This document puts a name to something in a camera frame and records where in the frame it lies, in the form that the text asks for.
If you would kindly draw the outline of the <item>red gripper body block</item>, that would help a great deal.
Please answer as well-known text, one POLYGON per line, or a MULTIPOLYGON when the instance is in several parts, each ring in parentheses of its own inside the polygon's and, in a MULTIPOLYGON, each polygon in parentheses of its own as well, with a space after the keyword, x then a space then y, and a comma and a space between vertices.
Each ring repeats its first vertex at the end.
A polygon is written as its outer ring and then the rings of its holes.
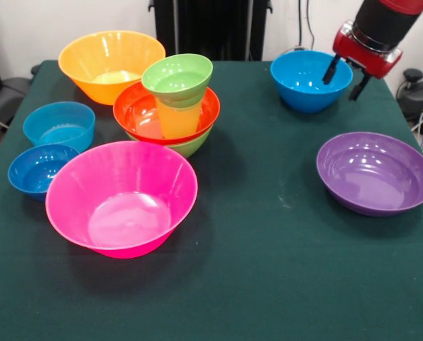
POLYGON ((380 52, 362 44, 354 37, 353 21, 346 21, 334 39, 333 51, 344 60, 352 62, 366 74, 378 79, 384 78, 402 57, 402 51, 395 48, 380 52))

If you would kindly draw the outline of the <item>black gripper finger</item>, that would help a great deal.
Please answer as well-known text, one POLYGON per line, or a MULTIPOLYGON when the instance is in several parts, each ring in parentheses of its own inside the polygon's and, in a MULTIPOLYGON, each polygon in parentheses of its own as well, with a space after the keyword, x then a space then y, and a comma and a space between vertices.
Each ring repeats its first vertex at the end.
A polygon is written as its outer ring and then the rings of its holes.
POLYGON ((363 78, 362 80, 352 89, 348 99, 351 101, 356 101, 362 91, 365 89, 366 85, 370 81, 370 75, 365 71, 362 70, 363 78))
POLYGON ((329 66, 328 66, 328 68, 327 68, 327 70, 326 70, 326 72, 325 72, 325 74, 322 78, 322 82, 325 85, 328 85, 332 81, 334 75, 336 74, 336 66, 338 65, 339 61, 340 61, 339 55, 335 55, 332 58, 329 66))

